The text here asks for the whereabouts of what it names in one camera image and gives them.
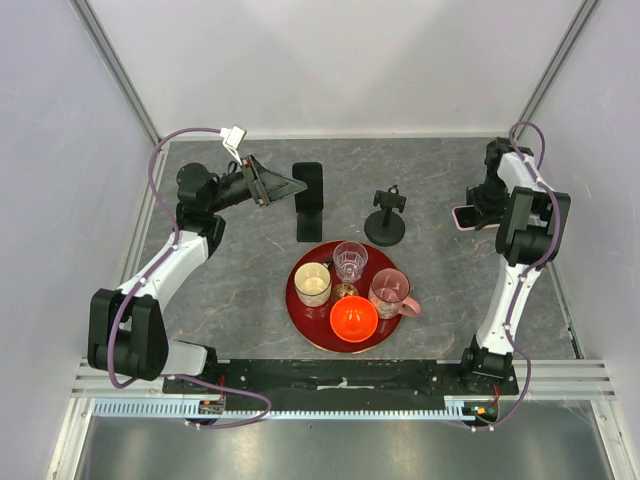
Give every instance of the cup handle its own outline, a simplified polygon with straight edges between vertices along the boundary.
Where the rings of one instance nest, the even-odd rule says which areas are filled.
[[[422,307],[413,298],[407,297],[402,302],[399,313],[408,317],[417,317],[422,312]]]

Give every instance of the gray marble surface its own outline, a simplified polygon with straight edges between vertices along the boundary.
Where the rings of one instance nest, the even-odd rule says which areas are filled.
[[[385,249],[412,283],[419,318],[405,318],[385,342],[360,358],[458,359],[484,320],[498,275],[496,230],[459,232],[451,209],[465,188],[484,179],[488,139],[358,139],[246,141],[265,166],[285,174],[299,161],[324,167],[324,241],[366,242],[363,226],[373,195],[398,184],[407,206],[404,240]],[[200,162],[223,173],[231,157],[219,142],[171,144],[160,192],[173,209],[176,173]],[[293,199],[268,208],[252,201],[221,212],[222,245],[178,290],[164,312],[172,339],[214,346],[221,358],[345,358],[320,350],[291,323],[284,286],[297,260],[315,244],[296,242]],[[155,207],[142,261],[167,240],[169,220]],[[518,343],[535,359],[573,358],[548,272],[525,309]]]

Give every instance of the orange bowl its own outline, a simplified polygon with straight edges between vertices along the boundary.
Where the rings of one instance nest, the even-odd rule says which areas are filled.
[[[345,342],[360,343],[378,328],[378,312],[364,297],[344,297],[331,309],[329,323],[334,333]]]

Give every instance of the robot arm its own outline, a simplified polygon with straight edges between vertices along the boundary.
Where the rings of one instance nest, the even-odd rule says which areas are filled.
[[[506,328],[515,338],[520,318],[541,268],[530,266],[542,258],[551,245],[554,224],[560,221],[560,238],[549,260],[558,253],[571,199],[555,192],[559,212],[552,211],[549,195],[536,184],[540,174],[528,149],[524,160],[513,151],[509,140],[498,138],[487,146],[487,177],[467,191],[467,203],[481,218],[501,219],[496,235],[500,258],[498,283],[487,316],[462,359],[462,379],[467,385],[501,383],[510,375],[513,346]],[[509,326],[510,305],[515,299]]]
[[[117,312],[126,304],[122,321],[130,319],[131,329],[120,330],[115,339],[116,373],[143,380],[154,380],[161,374],[201,373],[207,350],[169,342],[162,312],[191,272],[220,245],[225,221],[215,213],[251,198],[259,206],[267,206],[307,188],[304,182],[268,170],[253,156],[240,159],[235,149],[238,143],[229,146],[225,141],[224,146],[239,160],[239,171],[232,162],[233,168],[222,177],[199,163],[178,172],[178,242],[172,233],[138,274],[116,290],[98,290],[91,299],[87,360],[93,368],[108,369],[110,332]]]

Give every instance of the round red tray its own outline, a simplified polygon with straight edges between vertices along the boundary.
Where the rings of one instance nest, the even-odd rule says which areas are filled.
[[[339,353],[358,353],[375,347],[380,342],[388,338],[400,323],[402,315],[396,315],[389,320],[379,320],[378,328],[375,333],[364,342],[345,342],[333,333],[333,330],[331,330],[331,326],[329,325],[329,313],[331,312],[331,307],[333,307],[333,301],[329,300],[321,307],[307,307],[298,298],[296,287],[293,284],[293,276],[301,265],[309,262],[325,263],[328,260],[331,260],[333,258],[333,250],[340,243],[341,242],[329,242],[320,245],[311,250],[302,257],[298,263],[296,263],[295,267],[293,267],[293,270],[291,271],[291,275],[289,275],[289,280],[287,280],[287,310],[289,311],[291,321],[298,331],[316,347]],[[365,245],[365,247],[369,253],[369,261],[364,268],[362,278],[354,283],[354,286],[358,289],[358,293],[362,297],[368,296],[371,281],[376,273],[384,268],[396,268],[389,257],[380,250],[370,245]],[[331,272],[331,287],[333,288],[341,283],[341,281],[336,276],[335,268],[332,267],[329,270]]]

